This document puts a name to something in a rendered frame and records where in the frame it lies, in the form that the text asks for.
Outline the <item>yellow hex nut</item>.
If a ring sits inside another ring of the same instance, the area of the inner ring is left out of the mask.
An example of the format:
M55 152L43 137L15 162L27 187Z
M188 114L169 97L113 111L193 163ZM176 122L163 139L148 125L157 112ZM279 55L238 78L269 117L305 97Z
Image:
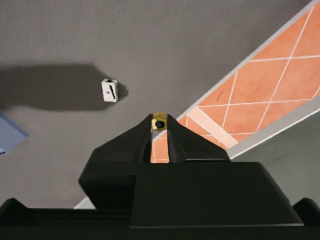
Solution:
M161 132L167 129L167 114L159 111L153 114L152 118L153 129Z

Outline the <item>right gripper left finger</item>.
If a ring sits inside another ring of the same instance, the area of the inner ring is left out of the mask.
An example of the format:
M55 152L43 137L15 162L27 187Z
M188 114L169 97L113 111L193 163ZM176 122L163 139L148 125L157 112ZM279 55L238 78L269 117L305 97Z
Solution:
M153 114L149 114L135 127L94 149L87 163L92 161L151 163L153 144L152 118Z

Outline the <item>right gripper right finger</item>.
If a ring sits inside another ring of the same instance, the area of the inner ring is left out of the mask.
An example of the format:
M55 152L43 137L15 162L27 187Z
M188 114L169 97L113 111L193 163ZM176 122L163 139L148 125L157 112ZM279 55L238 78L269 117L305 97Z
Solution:
M232 162L224 148L183 126L170 114L167 147L169 162Z

